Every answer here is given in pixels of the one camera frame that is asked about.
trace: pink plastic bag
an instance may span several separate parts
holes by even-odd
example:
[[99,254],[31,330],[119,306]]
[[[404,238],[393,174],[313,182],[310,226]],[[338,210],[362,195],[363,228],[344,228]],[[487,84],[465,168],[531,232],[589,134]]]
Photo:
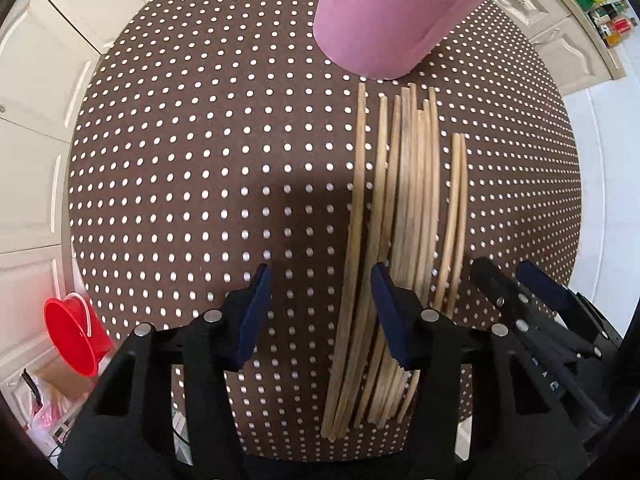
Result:
[[38,376],[33,377],[33,382],[42,397],[42,407],[38,409],[33,399],[30,412],[35,414],[29,422],[27,434],[33,443],[47,457],[54,456],[58,444],[49,434],[49,430],[60,420],[60,418],[71,408],[72,402],[63,396],[55,387]]

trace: wooden stick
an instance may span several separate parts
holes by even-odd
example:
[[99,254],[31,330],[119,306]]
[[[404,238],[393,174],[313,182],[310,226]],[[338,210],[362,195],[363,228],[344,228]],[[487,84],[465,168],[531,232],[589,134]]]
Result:
[[[364,259],[364,269],[362,269],[362,280],[360,282],[360,294],[358,295],[358,306],[356,309],[356,317],[354,322],[353,333],[351,334],[351,349],[347,362],[347,369],[342,381],[342,391],[338,400],[338,406],[335,412],[334,424],[330,431],[329,440],[335,440],[340,435],[340,428],[347,427],[351,420],[351,410],[348,412],[347,404],[353,390],[358,390],[362,372],[360,370],[360,362],[362,361],[363,342],[368,332],[373,332],[373,324],[375,317],[370,313],[373,309],[371,301],[371,267],[378,261],[378,246],[381,242],[382,219],[385,208],[385,179],[386,179],[386,136],[388,131],[387,125],[387,101],[386,96],[380,97],[380,110],[378,115],[378,141],[376,148],[376,173],[373,179],[373,198],[371,206],[371,216],[369,219],[369,236],[367,240],[367,252]],[[370,346],[366,346],[365,352],[368,353]]]
[[360,397],[360,405],[358,406],[358,411],[356,412],[356,418],[353,421],[354,428],[357,428],[362,423],[364,413],[365,411],[367,411],[367,407],[369,405],[369,399],[371,398],[373,387],[377,386],[379,382],[376,381],[376,379],[378,378],[378,371],[382,369],[382,361],[384,360],[385,352],[387,352],[385,333],[382,330],[382,326],[378,324],[378,333],[376,334],[376,342],[374,345],[373,354],[371,354],[369,370],[367,371],[367,380],[364,383],[364,390],[362,391],[362,396]]
[[440,260],[440,270],[438,271],[438,285],[436,285],[436,295],[433,300],[434,310],[442,310],[442,300],[444,299],[445,284],[449,277],[449,266],[453,256],[453,242],[456,235],[456,224],[458,220],[458,200],[460,198],[460,134],[453,134],[451,139],[451,188],[449,189],[449,206],[447,207],[447,230],[444,235],[442,247],[442,258]]
[[[423,203],[424,203],[424,174],[425,174],[425,156],[426,154],[426,145],[429,144],[428,141],[431,139],[427,139],[427,114],[423,110],[417,110],[417,121],[414,123],[414,129],[412,134],[414,134],[414,142],[412,142],[412,147],[415,148],[415,151],[418,153],[417,157],[417,171],[412,173],[415,176],[415,185],[413,186],[415,195],[413,200],[415,201],[415,216],[414,216],[414,224],[411,226],[412,229],[412,237],[408,240],[405,237],[405,247],[411,247],[410,255],[409,255],[409,266],[408,266],[408,277],[405,283],[406,288],[412,288],[414,292],[418,295],[422,293],[422,287],[424,283],[424,272],[417,272],[418,269],[418,252],[420,250],[420,244],[423,243],[422,240],[424,238],[423,234],[423,221],[422,218],[426,218],[428,216],[428,212],[424,212]],[[404,395],[404,385],[406,383],[406,378],[409,374],[404,374],[404,381],[401,382],[399,388],[391,388],[389,390],[389,398],[387,399],[385,409],[382,412],[383,420],[388,418],[388,414],[394,414],[398,411],[398,405],[402,401],[402,396]]]
[[[391,231],[394,224],[394,213],[396,208],[396,185],[398,183],[398,166],[400,158],[400,107],[400,96],[397,95],[394,99],[394,116],[391,126],[391,142],[389,144],[389,167],[386,176],[385,211],[382,221],[382,236],[380,238],[380,244],[378,247],[378,260],[380,262],[386,261],[388,257],[389,243],[391,241]],[[371,313],[373,318],[372,328],[373,330],[375,330],[375,323],[377,319],[375,309],[372,309]],[[363,349],[367,349],[366,353],[368,353],[372,339],[373,332],[371,333],[371,336],[363,342],[362,347]],[[382,359],[382,352],[384,348],[385,336],[382,333],[382,327],[379,327],[374,351],[369,362],[369,369],[367,370],[367,379],[365,381],[362,396],[360,397],[360,405],[358,406],[358,411],[353,423],[354,428],[357,428],[364,418],[364,413],[369,403],[371,391],[376,382],[376,377],[378,375],[378,369],[380,368],[380,360]],[[366,358],[368,357],[366,353],[363,352],[363,361],[365,362],[365,364]],[[364,366],[360,371],[360,375],[362,375],[363,371]],[[355,404],[357,397],[358,390],[355,391],[354,396],[352,397],[352,399],[350,399],[351,406]]]
[[449,280],[449,297],[447,298],[446,315],[453,317],[453,307],[456,304],[456,295],[460,286],[460,274],[462,273],[462,260],[465,254],[466,238],[466,197],[468,195],[469,177],[466,165],[466,140],[464,135],[460,135],[461,152],[460,157],[460,206],[458,211],[458,232],[456,234],[456,251],[453,257],[453,270]]
[[[424,110],[429,109],[431,121],[430,121],[430,136],[431,136],[431,215],[429,226],[429,246],[427,248],[426,255],[426,267],[424,269],[424,285],[422,287],[422,295],[420,300],[424,307],[429,306],[429,296],[431,293],[431,280],[433,270],[434,252],[436,246],[436,235],[438,233],[438,218],[440,207],[440,126],[438,124],[438,104],[436,102],[435,90],[429,88],[429,101],[424,101]],[[415,391],[418,388],[418,381],[420,380],[420,370],[416,370],[411,377],[409,388],[406,392],[404,402],[398,413],[398,423],[402,422],[406,412],[411,406],[411,402],[414,398]]]
[[428,266],[427,260],[429,257],[429,246],[431,237],[435,239],[435,233],[431,232],[431,215],[433,210],[431,207],[431,194],[433,193],[433,170],[431,165],[433,163],[433,129],[431,127],[431,113],[429,108],[429,102],[423,101],[424,117],[425,117],[425,133],[424,133],[424,168],[422,184],[422,229],[420,231],[420,251],[418,253],[418,262],[416,263],[416,275],[414,291],[420,298],[423,305],[426,304],[428,296],[425,298],[423,290],[425,288],[425,281],[431,283],[431,275],[426,275],[426,267]]
[[429,248],[427,250],[427,267],[424,269],[424,288],[422,290],[422,302],[428,306],[427,300],[431,292],[431,280],[433,272],[433,255],[436,250],[436,235],[438,234],[438,220],[440,218],[440,122],[438,120],[438,103],[436,92],[433,87],[429,87],[429,105],[431,115],[431,225]]
[[358,111],[356,115],[356,149],[353,171],[353,192],[351,193],[351,215],[349,219],[349,235],[344,259],[344,277],[342,295],[340,298],[340,313],[338,314],[338,328],[335,337],[334,359],[329,376],[329,386],[322,416],[321,435],[329,437],[334,423],[335,408],[342,383],[344,362],[349,347],[351,333],[351,317],[353,317],[353,303],[358,284],[358,266],[360,262],[360,243],[362,238],[362,214],[364,210],[365,187],[365,125],[366,125],[366,96],[364,83],[358,85]]
[[398,391],[404,390],[404,383],[402,382],[403,379],[406,381],[405,371],[396,364],[396,369],[394,370],[392,380],[390,381],[389,393],[385,399],[382,412],[380,413],[380,417],[377,421],[378,428],[385,427],[386,421],[391,415],[391,408],[394,405]]
[[[426,114],[423,110],[415,110],[415,120],[412,123],[412,150],[415,152],[415,168],[412,171],[412,203],[414,203],[414,218],[409,229],[411,231],[411,237],[409,240],[405,238],[411,251],[409,252],[408,269],[406,288],[415,290],[415,279],[418,275],[418,253],[420,251],[420,241],[422,239],[422,216],[423,216],[423,201],[424,201],[424,152],[426,144]],[[420,282],[422,282],[423,272],[420,272]]]
[[[402,88],[402,116],[401,116],[401,142],[400,142],[400,167],[398,171],[398,206],[396,208],[396,225],[394,229],[393,249],[391,255],[390,275],[394,280],[398,280],[399,271],[402,260],[404,258],[404,241],[407,229],[408,219],[408,202],[409,202],[409,184],[410,177],[409,166],[411,159],[411,91],[408,88]],[[373,415],[379,415],[382,412],[384,401],[388,395],[390,387],[390,379],[394,370],[395,361],[388,351],[383,351],[382,364],[380,367],[380,375],[376,383],[373,398],[371,399],[371,407],[369,409],[369,421],[377,421]]]
[[389,418],[393,418],[395,414],[398,412],[398,407],[400,406],[400,402],[402,401],[402,397],[404,396],[404,391],[406,390],[406,382],[411,376],[411,372],[407,372],[403,370],[402,380],[400,381],[400,386],[398,391],[396,392],[396,397],[394,399],[393,404],[391,405],[391,410],[389,411]]

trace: cabinet handle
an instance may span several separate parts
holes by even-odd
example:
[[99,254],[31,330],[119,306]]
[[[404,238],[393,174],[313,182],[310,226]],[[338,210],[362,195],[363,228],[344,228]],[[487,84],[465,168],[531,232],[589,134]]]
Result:
[[540,41],[531,41],[531,44],[540,45],[540,44],[543,44],[543,43],[549,43],[549,42],[554,40],[554,38],[558,35],[558,32],[560,32],[560,29],[559,28],[555,28],[551,32],[551,35],[548,38],[546,38],[545,40],[540,40]]

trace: red bucket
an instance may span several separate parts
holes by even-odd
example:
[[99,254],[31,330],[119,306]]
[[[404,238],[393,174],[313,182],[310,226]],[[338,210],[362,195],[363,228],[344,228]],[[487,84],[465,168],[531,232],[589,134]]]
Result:
[[80,294],[72,292],[64,300],[49,298],[44,304],[44,323],[66,364],[85,377],[98,373],[98,364],[111,349],[111,340]]

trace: brown polka dot tablecloth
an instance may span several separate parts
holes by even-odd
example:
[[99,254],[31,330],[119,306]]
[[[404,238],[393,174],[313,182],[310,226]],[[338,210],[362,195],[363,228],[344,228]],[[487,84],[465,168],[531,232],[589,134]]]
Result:
[[[139,322],[159,330],[188,323],[267,262],[273,301],[257,352],[241,373],[227,374],[242,446],[285,460],[350,460],[401,450],[408,418],[333,443],[320,437],[361,78],[316,46],[317,1],[151,0],[86,92],[68,192],[79,267],[116,341]],[[487,1],[411,74],[366,81],[369,193],[378,94],[392,100],[410,82],[419,99],[428,86],[438,97],[437,253],[449,137],[466,137],[466,264],[454,320],[488,328],[498,313],[468,284],[470,259],[487,255],[507,273],[531,259],[561,283],[572,272],[580,176],[569,119],[532,46]],[[174,379],[182,410],[180,368]],[[469,370],[461,382],[466,417]]]

